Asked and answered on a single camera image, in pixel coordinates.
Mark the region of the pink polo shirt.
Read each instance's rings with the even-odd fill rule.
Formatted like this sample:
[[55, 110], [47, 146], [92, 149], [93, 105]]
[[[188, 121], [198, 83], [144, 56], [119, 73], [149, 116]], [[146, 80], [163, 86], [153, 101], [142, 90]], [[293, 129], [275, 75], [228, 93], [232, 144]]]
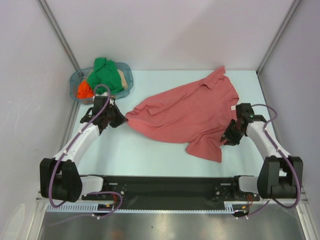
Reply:
[[187, 143], [189, 155], [221, 163], [221, 138], [240, 99], [225, 74], [221, 66], [203, 79], [144, 99], [126, 114], [128, 125], [152, 140]]

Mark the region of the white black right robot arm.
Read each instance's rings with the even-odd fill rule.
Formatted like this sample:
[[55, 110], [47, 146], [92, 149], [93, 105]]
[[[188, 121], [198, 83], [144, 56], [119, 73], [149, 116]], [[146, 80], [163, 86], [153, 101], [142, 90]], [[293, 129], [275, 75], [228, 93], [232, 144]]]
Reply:
[[267, 130], [269, 120], [255, 114], [253, 105], [241, 103], [231, 107], [236, 118], [232, 119], [221, 137], [225, 145], [236, 146], [243, 137], [250, 138], [260, 153], [263, 164], [258, 176], [241, 175], [238, 183], [230, 188], [231, 196], [242, 201], [249, 193], [277, 202], [279, 199], [301, 197], [303, 161], [291, 155]]

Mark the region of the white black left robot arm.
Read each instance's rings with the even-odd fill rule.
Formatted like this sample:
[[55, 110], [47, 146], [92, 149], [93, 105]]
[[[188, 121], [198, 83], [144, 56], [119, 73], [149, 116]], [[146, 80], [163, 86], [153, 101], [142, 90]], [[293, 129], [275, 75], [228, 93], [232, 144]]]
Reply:
[[117, 128], [127, 122], [113, 97], [98, 95], [93, 106], [80, 119], [76, 134], [52, 158], [39, 165], [40, 194], [50, 202], [76, 202], [93, 193], [98, 199], [110, 196], [111, 188], [97, 175], [81, 176], [78, 165], [86, 151], [107, 127]]

